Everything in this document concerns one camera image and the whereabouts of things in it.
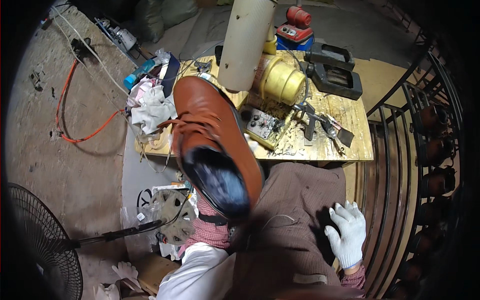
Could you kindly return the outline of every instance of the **hand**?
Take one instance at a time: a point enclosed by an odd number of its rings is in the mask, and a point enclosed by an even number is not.
[[[350,204],[348,200],[345,200],[344,207],[335,203],[335,210],[330,208],[328,211],[342,236],[332,226],[325,226],[325,235],[333,254],[343,269],[354,267],[362,259],[361,246],[366,237],[365,217],[357,203]]]

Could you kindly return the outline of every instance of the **shoe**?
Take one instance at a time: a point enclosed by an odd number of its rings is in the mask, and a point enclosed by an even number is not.
[[[186,76],[173,89],[178,118],[174,151],[181,171],[207,202],[229,220],[245,219],[260,196],[263,172],[240,128],[240,116],[225,93],[209,81]]]

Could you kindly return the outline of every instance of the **orange cable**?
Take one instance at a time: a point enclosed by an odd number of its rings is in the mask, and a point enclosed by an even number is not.
[[[70,68],[70,72],[69,72],[69,74],[68,74],[67,81],[65,82],[65,85],[63,86],[63,90],[62,90],[61,95],[60,95],[59,103],[58,103],[58,105],[57,105],[57,114],[56,114],[57,128],[58,128],[58,130],[61,132],[62,138],[63,138],[64,140],[66,140],[66,141],[71,142],[71,143],[83,142],[83,141],[88,140],[88,139],[91,138],[92,136],[96,135],[96,134],[99,133],[99,132],[112,120],[112,118],[113,118],[116,114],[118,114],[118,112],[119,112],[118,110],[117,110],[116,112],[114,112],[114,113],[110,116],[110,118],[109,118],[100,128],[98,128],[98,129],[97,129],[94,133],[92,133],[91,135],[89,135],[89,136],[87,136],[87,137],[84,137],[83,139],[73,140],[73,139],[70,139],[70,138],[66,137],[66,136],[63,134],[63,131],[61,130],[60,124],[59,124],[60,104],[61,104],[61,101],[62,101],[62,99],[63,99],[63,95],[64,95],[64,93],[65,93],[65,90],[67,89],[67,86],[68,86],[70,80],[72,79],[73,70],[75,70],[75,67],[76,67],[77,63],[78,63],[78,61],[77,61],[77,59],[75,59],[75,60],[73,61],[72,67]]]

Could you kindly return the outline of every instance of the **white sleeve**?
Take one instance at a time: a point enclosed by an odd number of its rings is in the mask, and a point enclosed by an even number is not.
[[[160,283],[157,300],[223,299],[232,286],[236,254],[199,242],[185,250],[182,266]]]

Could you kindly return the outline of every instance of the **white cable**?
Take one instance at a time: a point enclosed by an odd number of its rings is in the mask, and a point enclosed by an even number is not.
[[[268,225],[268,223],[269,223],[274,217],[276,217],[276,216],[285,216],[285,217],[289,218],[290,220],[295,221],[294,218],[292,218],[292,217],[290,217],[290,216],[287,216],[287,215],[275,215],[275,216],[271,217],[270,219],[268,219],[268,221],[267,221],[267,222],[265,223],[265,225],[262,227],[262,230],[261,230],[261,231],[263,231],[263,230],[265,229],[265,227]]]
[[[90,76],[94,79],[94,81],[96,83],[99,82],[98,80],[98,77],[96,77],[95,75],[93,75],[90,70],[87,68],[87,66],[85,66],[85,64],[79,60],[75,54],[75,52],[73,51],[73,48],[70,44],[70,38],[67,36],[67,34],[65,33],[65,31],[63,31],[62,27],[60,27],[60,25],[57,23],[57,20],[55,18],[55,16],[53,17],[53,22],[55,23],[55,25],[60,29],[60,31],[62,31],[63,35],[65,36],[65,38],[67,39],[67,42],[68,42],[68,45],[70,47],[70,51],[72,52],[73,56],[75,57],[75,59],[77,59],[77,61],[83,65],[83,67],[85,68],[85,70],[90,74]],[[113,107],[120,113],[120,115],[122,115],[122,117],[125,119],[125,121],[127,122],[127,125],[130,127],[130,129],[132,130],[133,134],[135,135],[135,139],[137,140],[137,143],[138,145],[140,146],[140,148],[142,149],[142,153],[141,155],[143,157],[145,157],[145,159],[147,160],[147,163],[149,165],[149,167],[155,172],[155,173],[162,173],[163,171],[165,171],[165,169],[167,168],[167,164],[168,164],[168,160],[170,159],[170,153],[171,153],[171,149],[170,151],[168,152],[168,156],[167,156],[167,160],[165,161],[165,165],[163,167],[163,170],[161,170],[160,172],[155,170],[155,168],[150,164],[150,160],[148,159],[148,157],[146,156],[145,154],[145,151],[144,151],[144,148],[142,147],[142,143],[140,142],[140,139],[138,138],[138,134],[135,132],[135,129],[133,128],[133,125],[128,121],[127,117],[125,117],[125,115],[120,111],[120,109],[115,105],[115,103],[113,103],[113,100],[110,99],[110,97],[108,96],[108,94],[106,93],[105,89],[103,88],[103,86],[101,84],[98,84],[98,86],[100,87],[100,89],[102,90],[102,92],[105,94],[105,96],[107,97],[108,101],[113,105]]]
[[[107,68],[105,67],[105,64],[103,63],[103,61],[100,59],[100,57],[98,57],[98,55],[92,50],[92,48],[90,48],[90,46],[85,42],[84,38],[78,33],[78,31],[75,29],[75,27],[72,26],[72,24],[70,24],[70,22],[68,22],[67,19],[65,19],[65,17],[57,10],[57,8],[55,6],[52,6],[53,10],[55,10],[59,17],[62,18],[67,24],[68,26],[70,26],[71,29],[73,29],[73,31],[78,35],[78,37],[80,38],[80,40],[82,41],[82,43],[87,47],[87,49],[93,54],[93,56],[95,56],[95,58],[98,60],[98,62],[100,62],[100,64],[102,65],[103,67],[103,70],[105,70],[105,72],[107,73],[107,75],[110,77],[110,79],[113,81],[113,83],[123,92],[125,93],[125,95],[127,95],[127,97],[132,100],[134,103],[137,103],[137,101],[132,98],[127,91],[125,91],[118,83],[117,81],[115,81],[115,79],[113,79],[113,76],[110,74],[110,72],[107,70]]]

